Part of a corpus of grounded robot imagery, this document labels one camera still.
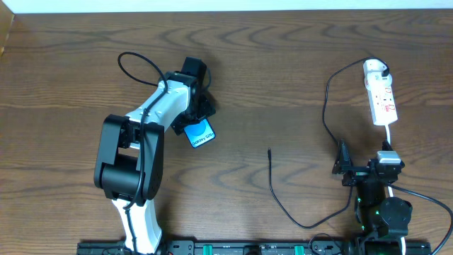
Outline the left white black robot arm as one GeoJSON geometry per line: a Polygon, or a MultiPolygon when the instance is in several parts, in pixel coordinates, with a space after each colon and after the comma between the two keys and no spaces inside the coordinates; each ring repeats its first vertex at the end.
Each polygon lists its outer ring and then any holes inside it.
{"type": "Polygon", "coordinates": [[[162,229],[154,198],[164,172],[164,134],[185,133],[196,148],[215,138],[208,118],[216,110],[207,97],[207,65],[186,57],[179,71],[160,72],[155,92],[128,114],[110,114],[103,121],[93,174],[120,213],[125,240],[95,245],[91,254],[158,254],[162,229]]]}

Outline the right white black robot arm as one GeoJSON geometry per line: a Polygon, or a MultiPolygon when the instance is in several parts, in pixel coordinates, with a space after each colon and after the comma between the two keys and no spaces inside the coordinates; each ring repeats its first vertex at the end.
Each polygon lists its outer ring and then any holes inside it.
{"type": "Polygon", "coordinates": [[[413,207],[406,200],[387,196],[386,188],[398,180],[404,166],[387,141],[366,166],[354,166],[346,143],[339,141],[332,173],[343,177],[343,186],[357,190],[355,213],[363,231],[351,241],[352,254],[403,253],[401,239],[408,235],[413,207]]]}

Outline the blue Galaxy smartphone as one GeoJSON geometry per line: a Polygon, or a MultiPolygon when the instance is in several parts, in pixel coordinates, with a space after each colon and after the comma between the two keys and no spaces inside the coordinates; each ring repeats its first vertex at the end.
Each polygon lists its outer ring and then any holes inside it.
{"type": "Polygon", "coordinates": [[[184,128],[184,133],[192,146],[198,148],[216,137],[208,119],[204,119],[198,124],[188,125],[184,128]]]}

